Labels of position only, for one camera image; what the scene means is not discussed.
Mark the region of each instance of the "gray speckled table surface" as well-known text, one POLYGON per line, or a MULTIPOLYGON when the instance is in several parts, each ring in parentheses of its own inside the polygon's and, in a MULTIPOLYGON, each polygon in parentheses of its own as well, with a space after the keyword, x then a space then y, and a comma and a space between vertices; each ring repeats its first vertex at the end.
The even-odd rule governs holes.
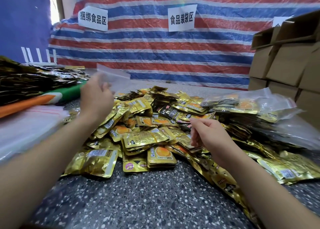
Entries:
MULTIPOLYGON (((206 97, 230 90, 133 81, 122 92, 160 85, 206 97)), ((78 100, 68 104, 77 106, 78 100)), ((320 164, 320 152, 303 155, 320 164)), ((286 189, 320 215, 320 182, 286 189)), ((110 179, 72 176, 60 179, 30 218, 53 228, 255 228, 236 203, 180 159, 174 170, 125 174, 117 161, 110 179)))

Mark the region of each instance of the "person's left arm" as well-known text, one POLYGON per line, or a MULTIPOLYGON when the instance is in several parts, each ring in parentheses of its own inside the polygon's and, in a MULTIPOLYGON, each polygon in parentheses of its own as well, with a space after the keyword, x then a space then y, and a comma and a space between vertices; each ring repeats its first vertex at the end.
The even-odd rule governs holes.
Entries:
POLYGON ((54 186, 75 153, 110 113, 114 97, 99 75, 81 89, 79 116, 28 152, 0 166, 0 228, 18 228, 54 186))

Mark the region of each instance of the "purple wall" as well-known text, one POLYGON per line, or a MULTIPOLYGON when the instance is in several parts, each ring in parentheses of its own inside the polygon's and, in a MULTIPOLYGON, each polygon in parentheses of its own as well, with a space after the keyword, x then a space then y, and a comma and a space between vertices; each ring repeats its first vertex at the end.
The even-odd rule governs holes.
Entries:
POLYGON ((40 48, 46 61, 50 37, 50 0, 0 0, 0 55, 24 63, 21 46, 31 49, 33 61, 38 61, 40 48))

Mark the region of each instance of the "white paper sign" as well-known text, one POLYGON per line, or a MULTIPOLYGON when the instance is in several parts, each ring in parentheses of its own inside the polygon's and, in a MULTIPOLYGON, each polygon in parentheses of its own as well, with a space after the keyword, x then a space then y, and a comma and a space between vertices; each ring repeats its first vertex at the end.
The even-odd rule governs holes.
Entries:
POLYGON ((169 32, 195 28, 195 15, 198 4, 168 8, 169 32))
POLYGON ((90 29, 108 31, 108 10, 86 6, 78 12, 78 23, 90 29))
POLYGON ((288 18, 291 18, 291 17, 274 17, 274 18, 273 18, 272 26, 273 26, 273 27, 275 27, 275 26, 281 26, 284 21, 286 21, 288 18))

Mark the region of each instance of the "table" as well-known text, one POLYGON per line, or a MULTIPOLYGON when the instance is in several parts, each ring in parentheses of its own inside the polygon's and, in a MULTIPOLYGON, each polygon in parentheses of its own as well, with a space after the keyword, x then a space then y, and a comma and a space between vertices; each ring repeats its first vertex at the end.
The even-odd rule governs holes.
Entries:
MULTIPOLYGON (((145 81, 124 84, 121 92, 153 85, 182 90, 192 96, 230 93, 227 89, 145 81)), ((79 100, 69 103, 71 108, 79 100)), ((320 164, 319 151, 304 156, 320 164)), ((110 179, 71 176, 60 179, 30 218, 53 228, 255 228, 242 209, 218 187, 211 186, 190 164, 180 159, 174 170, 125 174, 117 161, 110 179)), ((320 215, 320 182, 286 189, 320 215)))

